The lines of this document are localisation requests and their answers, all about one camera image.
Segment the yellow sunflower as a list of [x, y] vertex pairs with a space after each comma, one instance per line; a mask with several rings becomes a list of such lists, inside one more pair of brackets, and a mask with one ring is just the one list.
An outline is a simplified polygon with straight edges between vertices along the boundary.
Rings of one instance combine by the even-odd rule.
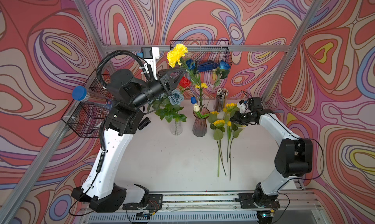
[[238, 125], [232, 123], [231, 121], [227, 122], [227, 160], [231, 157], [231, 145], [235, 138], [239, 137], [239, 134], [243, 130], [244, 125]]

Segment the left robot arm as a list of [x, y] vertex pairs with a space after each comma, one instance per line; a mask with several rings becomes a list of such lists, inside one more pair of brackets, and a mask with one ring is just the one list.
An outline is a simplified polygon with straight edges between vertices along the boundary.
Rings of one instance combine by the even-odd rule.
[[[116, 172], [124, 152], [137, 130], [150, 124], [142, 107], [162, 95], [170, 96], [185, 74], [182, 68], [157, 72], [156, 60], [160, 58], [158, 47], [143, 47], [140, 57], [131, 51], [117, 50], [107, 54], [98, 64], [96, 78], [104, 89], [114, 97], [115, 103], [109, 114], [99, 125], [101, 149], [94, 166], [80, 186], [73, 189], [71, 196], [78, 202], [88, 203], [97, 213], [115, 212], [123, 204], [136, 204], [145, 208], [149, 204], [149, 190], [141, 185], [120, 187], [114, 183]], [[119, 55], [133, 58], [142, 69], [146, 81], [136, 78], [128, 69], [111, 75], [110, 83], [102, 77], [104, 66]]]

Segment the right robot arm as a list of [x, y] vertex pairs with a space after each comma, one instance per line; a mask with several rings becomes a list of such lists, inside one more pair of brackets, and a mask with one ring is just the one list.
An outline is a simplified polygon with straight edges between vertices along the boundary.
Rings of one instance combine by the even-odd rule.
[[302, 138], [284, 125], [270, 109], [262, 105], [259, 97], [241, 100], [239, 110], [230, 122], [248, 126], [258, 124], [275, 139], [278, 151], [274, 159], [275, 169], [264, 181], [257, 184], [253, 193], [240, 193], [237, 199], [242, 209], [275, 209], [280, 207], [280, 190], [291, 180], [302, 179], [312, 171], [314, 139]]

